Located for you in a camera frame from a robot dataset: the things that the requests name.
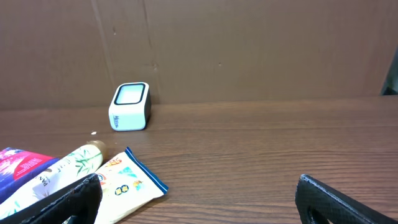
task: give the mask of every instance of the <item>wooden tabletop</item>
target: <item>wooden tabletop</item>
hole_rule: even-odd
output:
[[[398,219],[394,96],[155,105],[145,131],[122,133],[107,108],[2,111],[0,127],[0,147],[57,157],[130,146],[170,190],[122,223],[300,223],[300,174]]]

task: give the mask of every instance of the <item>cardboard wall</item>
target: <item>cardboard wall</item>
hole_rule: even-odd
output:
[[[396,0],[7,0],[0,109],[376,96]]]

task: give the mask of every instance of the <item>white cube device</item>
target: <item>white cube device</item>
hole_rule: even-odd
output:
[[[118,87],[109,107],[109,121],[115,131],[137,131],[146,127],[150,116],[149,85],[125,83]]]

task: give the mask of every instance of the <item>tube with green leaf print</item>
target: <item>tube with green leaf print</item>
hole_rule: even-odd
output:
[[[0,220],[95,172],[106,156],[107,149],[101,141],[90,141],[69,153],[0,204]]]

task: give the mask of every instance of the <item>purple package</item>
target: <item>purple package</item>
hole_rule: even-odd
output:
[[[0,152],[0,203],[59,159],[7,148]]]

